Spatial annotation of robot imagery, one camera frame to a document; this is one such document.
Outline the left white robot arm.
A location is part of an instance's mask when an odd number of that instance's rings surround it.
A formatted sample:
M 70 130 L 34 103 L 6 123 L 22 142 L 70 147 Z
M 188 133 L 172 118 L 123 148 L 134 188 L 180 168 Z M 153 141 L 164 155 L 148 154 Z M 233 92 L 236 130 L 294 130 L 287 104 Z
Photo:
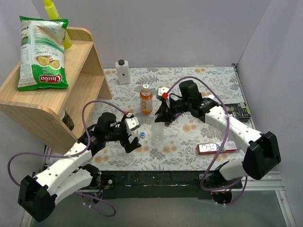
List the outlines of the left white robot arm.
M 88 164 L 107 142 L 120 142 L 126 153 L 141 147 L 139 139 L 129 140 L 132 132 L 140 127 L 131 113 L 116 120 L 113 113 L 103 113 L 96 124 L 89 126 L 66 153 L 46 170 L 34 177 L 26 176 L 20 184 L 18 203 L 36 221 L 48 218 L 56 205 L 79 189 L 96 189 L 101 185 L 101 171 Z

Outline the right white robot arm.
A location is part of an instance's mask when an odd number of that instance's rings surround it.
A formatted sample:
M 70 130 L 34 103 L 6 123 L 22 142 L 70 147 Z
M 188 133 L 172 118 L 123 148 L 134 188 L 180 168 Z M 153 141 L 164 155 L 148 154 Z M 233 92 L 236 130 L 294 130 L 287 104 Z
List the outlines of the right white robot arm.
M 179 89 L 181 94 L 175 100 L 168 87 L 158 88 L 157 99 L 161 105 L 155 122 L 171 123 L 177 114 L 190 112 L 193 117 L 225 133 L 225 139 L 231 139 L 237 148 L 245 152 L 243 159 L 227 161 L 212 174 L 204 174 L 202 187 L 219 190 L 232 185 L 233 180 L 247 176 L 260 180 L 281 162 L 275 134 L 270 131 L 261 133 L 229 115 L 226 107 L 218 104 L 217 97 L 202 96 L 192 80 L 181 82 Z

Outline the clear bottle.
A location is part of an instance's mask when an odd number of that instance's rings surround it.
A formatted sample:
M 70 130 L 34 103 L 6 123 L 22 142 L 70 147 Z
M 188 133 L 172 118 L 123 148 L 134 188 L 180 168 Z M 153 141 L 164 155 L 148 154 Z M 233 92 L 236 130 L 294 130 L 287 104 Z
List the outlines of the clear bottle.
M 153 145 L 159 145 L 164 140 L 164 123 L 152 122 L 151 124 L 151 141 Z

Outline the blue white bottle cap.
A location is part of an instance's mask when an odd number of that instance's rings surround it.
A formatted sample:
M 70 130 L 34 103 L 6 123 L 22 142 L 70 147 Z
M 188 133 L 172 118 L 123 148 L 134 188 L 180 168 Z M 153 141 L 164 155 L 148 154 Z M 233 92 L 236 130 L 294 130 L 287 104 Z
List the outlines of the blue white bottle cap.
M 145 137 L 146 137 L 145 132 L 141 132 L 141 133 L 140 133 L 140 137 L 141 137 L 141 138 L 145 138 Z

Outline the orange soda bottle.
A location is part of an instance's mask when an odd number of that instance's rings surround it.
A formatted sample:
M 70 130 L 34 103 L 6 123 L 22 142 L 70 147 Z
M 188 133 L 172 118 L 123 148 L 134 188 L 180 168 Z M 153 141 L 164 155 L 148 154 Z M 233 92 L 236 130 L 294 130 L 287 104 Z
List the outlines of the orange soda bottle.
M 153 92 L 149 88 L 142 87 L 140 91 L 141 111 L 143 114 L 150 114 L 153 109 L 152 104 Z

